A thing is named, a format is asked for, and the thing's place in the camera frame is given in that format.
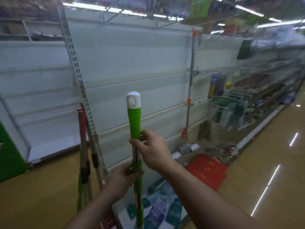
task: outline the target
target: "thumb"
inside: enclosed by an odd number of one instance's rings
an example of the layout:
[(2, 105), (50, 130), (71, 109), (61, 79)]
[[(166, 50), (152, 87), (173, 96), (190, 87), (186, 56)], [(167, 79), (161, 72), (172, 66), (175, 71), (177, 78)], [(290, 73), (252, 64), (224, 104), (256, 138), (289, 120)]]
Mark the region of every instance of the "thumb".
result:
[(137, 172), (132, 173), (131, 175), (127, 176), (127, 180), (130, 184), (132, 184), (133, 182), (135, 182), (139, 177), (143, 176), (144, 171), (143, 170), (139, 170)]
[(140, 140), (130, 139), (129, 143), (131, 143), (134, 147), (136, 147), (141, 154), (147, 150), (147, 145), (144, 145), (144, 143), (141, 142)]

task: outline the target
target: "white handle cap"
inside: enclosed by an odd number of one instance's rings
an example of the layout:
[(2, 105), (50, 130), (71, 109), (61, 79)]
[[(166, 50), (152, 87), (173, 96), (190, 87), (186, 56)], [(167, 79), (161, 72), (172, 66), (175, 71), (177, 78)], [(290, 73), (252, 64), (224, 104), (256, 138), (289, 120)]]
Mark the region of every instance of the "white handle cap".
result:
[(127, 108), (136, 109), (141, 107), (141, 97), (138, 92), (129, 92), (126, 95)]

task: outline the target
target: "mop handle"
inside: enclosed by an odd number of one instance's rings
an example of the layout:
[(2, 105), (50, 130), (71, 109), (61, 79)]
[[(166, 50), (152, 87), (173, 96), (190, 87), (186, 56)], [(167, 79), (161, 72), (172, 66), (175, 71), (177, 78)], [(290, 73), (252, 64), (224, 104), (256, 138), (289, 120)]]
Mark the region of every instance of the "mop handle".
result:
[[(140, 120), (141, 120), (141, 98), (138, 92), (129, 92), (126, 96), (127, 111), (130, 126), (130, 135), (133, 139), (140, 139)], [(140, 152), (132, 146), (132, 171), (142, 170), (142, 159)], [(135, 202), (136, 202), (136, 226), (143, 228), (143, 204), (142, 204), (142, 177), (134, 183)]]

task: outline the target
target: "hand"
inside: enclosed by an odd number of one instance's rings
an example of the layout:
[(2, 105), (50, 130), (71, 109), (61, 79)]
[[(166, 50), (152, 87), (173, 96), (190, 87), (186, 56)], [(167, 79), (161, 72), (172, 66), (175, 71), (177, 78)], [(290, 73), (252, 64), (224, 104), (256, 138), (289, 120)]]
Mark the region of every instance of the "hand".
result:
[(175, 163), (163, 137), (145, 129), (141, 131), (140, 139), (147, 142), (143, 143), (137, 139), (130, 139), (129, 142), (140, 151), (143, 161), (150, 169), (162, 173), (165, 168)]
[(110, 189), (114, 201), (124, 197), (132, 183), (144, 174), (143, 170), (132, 173), (132, 163), (128, 162), (112, 170), (105, 187)]

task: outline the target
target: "shiny tan floor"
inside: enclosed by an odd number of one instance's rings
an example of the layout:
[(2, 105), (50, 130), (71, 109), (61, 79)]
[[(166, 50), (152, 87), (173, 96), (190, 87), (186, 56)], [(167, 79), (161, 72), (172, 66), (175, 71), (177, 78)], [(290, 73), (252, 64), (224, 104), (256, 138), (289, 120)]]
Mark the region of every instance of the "shiny tan floor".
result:
[[(304, 134), (303, 87), (295, 104), (281, 111), (230, 166), (219, 193), (266, 228), (303, 228)], [(76, 211), (78, 165), (79, 154), (73, 153), (0, 183), (0, 228), (63, 228)], [(190, 222), (184, 228), (195, 227)]]

